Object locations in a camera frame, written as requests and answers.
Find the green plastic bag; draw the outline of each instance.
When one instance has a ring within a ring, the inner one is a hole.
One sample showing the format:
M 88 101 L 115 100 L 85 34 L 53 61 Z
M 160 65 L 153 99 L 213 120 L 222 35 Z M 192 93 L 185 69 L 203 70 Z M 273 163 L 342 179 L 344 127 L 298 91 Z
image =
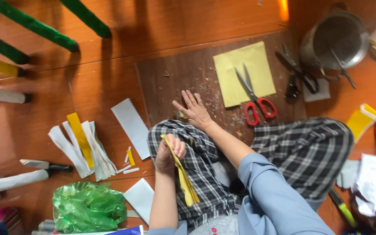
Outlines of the green plastic bag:
M 126 220 L 123 193 L 89 181 L 57 188 L 53 193 L 56 231 L 64 233 L 105 232 Z

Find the pot handle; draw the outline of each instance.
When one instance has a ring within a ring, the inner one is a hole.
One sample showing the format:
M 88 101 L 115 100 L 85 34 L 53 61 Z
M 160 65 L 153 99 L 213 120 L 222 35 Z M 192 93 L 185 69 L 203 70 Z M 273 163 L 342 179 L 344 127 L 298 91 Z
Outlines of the pot handle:
M 326 73 L 324 72 L 323 66 L 320 66 L 320 72 L 321 72 L 321 75 L 323 76 L 323 78 L 326 79 L 329 82 L 337 82 L 343 77 L 343 75 L 337 75 L 337 76 L 326 75 Z
M 330 4 L 329 13 L 332 13 L 335 8 L 340 8 L 341 10 L 348 11 L 347 5 L 344 2 L 336 2 L 336 3 Z

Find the red-handled scissors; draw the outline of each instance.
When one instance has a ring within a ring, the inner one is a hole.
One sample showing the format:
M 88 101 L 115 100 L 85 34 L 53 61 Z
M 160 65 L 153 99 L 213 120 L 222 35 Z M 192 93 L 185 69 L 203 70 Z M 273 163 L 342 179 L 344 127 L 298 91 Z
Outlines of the red-handled scissors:
M 258 114 L 256 112 L 255 103 L 258 104 L 259 107 L 262 109 L 262 112 L 264 113 L 264 116 L 266 118 L 275 117 L 275 115 L 277 115 L 277 109 L 275 108 L 275 106 L 269 100 L 267 100 L 265 98 L 261 98 L 261 97 L 258 98 L 255 95 L 255 93 L 253 92 L 253 86 L 252 86 L 252 83 L 250 81 L 249 72 L 247 71 L 246 65 L 243 64 L 243 69 L 244 69 L 244 74 L 246 76 L 246 79 L 243 79 L 242 75 L 239 73 L 239 71 L 237 70 L 236 67 L 234 69 L 236 70 L 237 78 L 239 79 L 240 84 L 242 84 L 244 91 L 247 93 L 247 95 L 249 96 L 249 98 L 251 100 L 246 105 L 246 110 L 245 110 L 245 114 L 244 114 L 247 124 L 254 126 L 254 125 L 257 125 L 259 123 L 259 117 L 258 117 Z M 267 111 L 263 102 L 265 102 L 272 109 L 271 112 Z M 253 117 L 255 119 L 254 122 L 250 122 L 249 119 L 248 119 L 248 110 L 250 108 L 253 111 Z

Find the hand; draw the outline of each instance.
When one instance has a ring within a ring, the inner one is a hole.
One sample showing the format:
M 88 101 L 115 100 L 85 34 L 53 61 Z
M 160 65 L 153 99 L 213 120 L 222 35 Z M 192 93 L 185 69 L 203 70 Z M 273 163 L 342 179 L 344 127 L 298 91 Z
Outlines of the hand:
M 185 142 L 178 138 L 175 138 L 173 134 L 167 134 L 166 138 L 171 144 L 171 148 L 175 155 L 181 160 L 185 157 L 187 153 L 185 149 Z M 155 160 L 156 170 L 160 173 L 172 174 L 175 168 L 175 159 L 173 159 L 172 153 L 170 152 L 169 146 L 164 140 L 159 144 L 158 155 Z
M 182 97 L 184 98 L 188 109 L 185 109 L 184 106 L 182 106 L 175 100 L 172 101 L 172 104 L 176 109 L 178 109 L 178 111 L 182 112 L 188 118 L 189 124 L 204 131 L 206 127 L 213 122 L 213 120 L 208 114 L 207 109 L 204 107 L 200 94 L 195 93 L 194 98 L 191 92 L 189 90 L 186 90 L 182 91 Z

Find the metal pot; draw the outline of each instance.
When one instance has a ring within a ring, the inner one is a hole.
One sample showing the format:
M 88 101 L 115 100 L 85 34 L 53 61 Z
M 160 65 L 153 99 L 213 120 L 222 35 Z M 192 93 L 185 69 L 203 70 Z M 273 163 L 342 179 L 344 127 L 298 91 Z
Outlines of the metal pot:
M 320 70 L 327 80 L 340 77 L 327 76 L 324 70 L 340 70 L 330 49 L 335 51 L 344 68 L 358 64 L 368 52 L 369 34 L 362 20 L 347 11 L 344 3 L 334 6 L 343 10 L 330 13 L 306 33 L 300 45 L 302 63 Z

